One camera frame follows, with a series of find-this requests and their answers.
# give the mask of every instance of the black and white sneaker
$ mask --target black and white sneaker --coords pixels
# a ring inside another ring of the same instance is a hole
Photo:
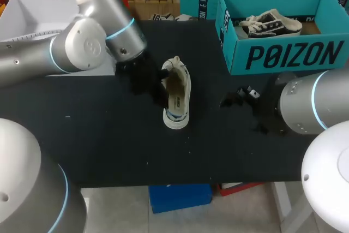
[[[153,14],[151,19],[149,20],[175,20],[175,17],[173,17],[170,13],[167,13],[162,16],[159,14]]]
[[[282,16],[276,9],[249,16],[235,27],[239,39],[290,37],[300,35],[302,23]]]

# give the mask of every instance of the black table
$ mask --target black table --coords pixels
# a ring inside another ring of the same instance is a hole
[[[114,76],[45,77],[3,89],[0,117],[28,128],[81,187],[300,179],[313,136],[263,135],[251,130],[248,106],[219,108],[227,91],[261,91],[269,75],[231,76],[213,22],[141,27],[159,66],[178,55],[188,67],[186,128],[166,127],[150,96],[126,93]]]

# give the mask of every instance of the gray robot arm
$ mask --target gray robot arm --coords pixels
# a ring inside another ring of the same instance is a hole
[[[131,61],[147,47],[121,0],[76,0],[79,14],[60,34],[32,41],[0,42],[0,87],[51,74],[100,66],[106,47],[117,62]]]
[[[320,134],[349,120],[349,69],[333,69],[291,80],[280,96],[280,113],[300,134]]]
[[[349,68],[297,77],[292,72],[273,75],[259,94],[250,86],[228,93],[222,106],[246,102],[258,120],[257,131],[284,135],[320,134],[349,121]]]

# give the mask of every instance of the white sneaker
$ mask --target white sneaker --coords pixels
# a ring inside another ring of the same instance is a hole
[[[235,27],[239,39],[290,37],[300,35],[302,23],[282,16],[276,9],[249,16]]]
[[[162,69],[170,72],[162,83],[169,94],[169,108],[164,109],[163,119],[172,129],[184,128],[189,122],[190,75],[186,66],[176,56],[167,60]]]

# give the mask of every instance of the tiled floor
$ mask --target tiled floor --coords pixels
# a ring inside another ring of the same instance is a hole
[[[89,199],[86,233],[274,233],[280,232],[269,184],[221,197],[209,205],[153,214],[148,187],[85,190]]]

